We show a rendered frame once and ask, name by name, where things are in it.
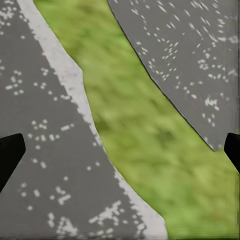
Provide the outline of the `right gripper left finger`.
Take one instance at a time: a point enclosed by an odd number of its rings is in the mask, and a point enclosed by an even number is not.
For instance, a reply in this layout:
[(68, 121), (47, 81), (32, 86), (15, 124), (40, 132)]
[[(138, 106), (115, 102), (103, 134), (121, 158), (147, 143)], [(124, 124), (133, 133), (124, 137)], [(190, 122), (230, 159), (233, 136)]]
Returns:
[(26, 153), (22, 133), (0, 138), (0, 193)]

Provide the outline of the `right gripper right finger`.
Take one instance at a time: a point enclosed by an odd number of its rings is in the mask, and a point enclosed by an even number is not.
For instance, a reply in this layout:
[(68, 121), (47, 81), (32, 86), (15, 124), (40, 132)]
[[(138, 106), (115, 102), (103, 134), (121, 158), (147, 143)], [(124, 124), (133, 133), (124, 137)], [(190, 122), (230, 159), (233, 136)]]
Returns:
[(224, 144), (224, 151), (240, 173), (240, 134), (230, 132)]

